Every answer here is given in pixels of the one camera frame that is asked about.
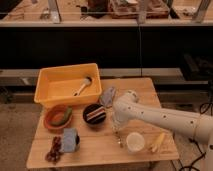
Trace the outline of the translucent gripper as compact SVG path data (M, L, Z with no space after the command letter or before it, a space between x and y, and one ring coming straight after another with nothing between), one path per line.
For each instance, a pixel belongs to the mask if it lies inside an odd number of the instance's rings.
M113 131L119 132L127 126L129 118L126 115L122 115L120 113L113 113L111 122Z

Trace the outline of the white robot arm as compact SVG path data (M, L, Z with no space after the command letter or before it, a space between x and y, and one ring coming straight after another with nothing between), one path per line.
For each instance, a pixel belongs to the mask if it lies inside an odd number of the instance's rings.
M135 91L128 90L113 103L113 122L118 128L130 120L142 120L158 127L183 134L198 142L213 142L213 117L195 112L155 108L138 103Z

